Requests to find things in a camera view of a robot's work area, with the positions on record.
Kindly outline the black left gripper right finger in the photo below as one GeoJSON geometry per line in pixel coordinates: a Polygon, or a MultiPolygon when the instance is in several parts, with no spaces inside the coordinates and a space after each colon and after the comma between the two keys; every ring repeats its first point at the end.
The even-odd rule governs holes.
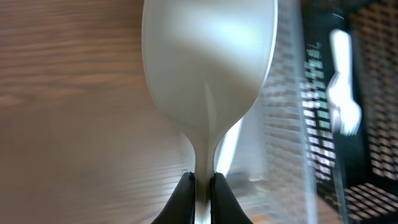
{"type": "Polygon", "coordinates": [[[210,180],[211,224],[252,224],[222,173],[210,180]]]}

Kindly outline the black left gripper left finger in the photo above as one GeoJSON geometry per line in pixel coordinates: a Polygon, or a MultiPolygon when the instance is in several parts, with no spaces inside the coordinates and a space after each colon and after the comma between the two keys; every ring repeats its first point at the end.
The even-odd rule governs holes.
{"type": "Polygon", "coordinates": [[[186,172],[181,176],[165,207],[152,224],[194,224],[195,175],[186,172]]]}

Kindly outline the white plastic spoon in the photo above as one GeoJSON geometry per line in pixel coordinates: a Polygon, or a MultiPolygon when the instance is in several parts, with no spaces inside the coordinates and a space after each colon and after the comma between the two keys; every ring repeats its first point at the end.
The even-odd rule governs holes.
{"type": "Polygon", "coordinates": [[[234,153],[239,141],[242,122],[243,118],[227,131],[219,146],[215,171],[223,174],[225,177],[228,175],[231,168],[234,153]]]}
{"type": "Polygon", "coordinates": [[[144,2],[144,73],[157,107],[193,146],[196,223],[210,207],[216,148],[264,86],[277,14],[276,0],[144,2]]]}

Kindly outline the white fork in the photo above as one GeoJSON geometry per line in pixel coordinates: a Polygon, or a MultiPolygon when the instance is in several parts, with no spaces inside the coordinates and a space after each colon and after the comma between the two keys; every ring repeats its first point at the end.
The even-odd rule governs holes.
{"type": "Polygon", "coordinates": [[[334,133],[352,136],[358,132],[361,107],[353,96],[353,56],[351,36],[340,29],[330,32],[334,74],[327,86],[331,129],[334,133]]]}

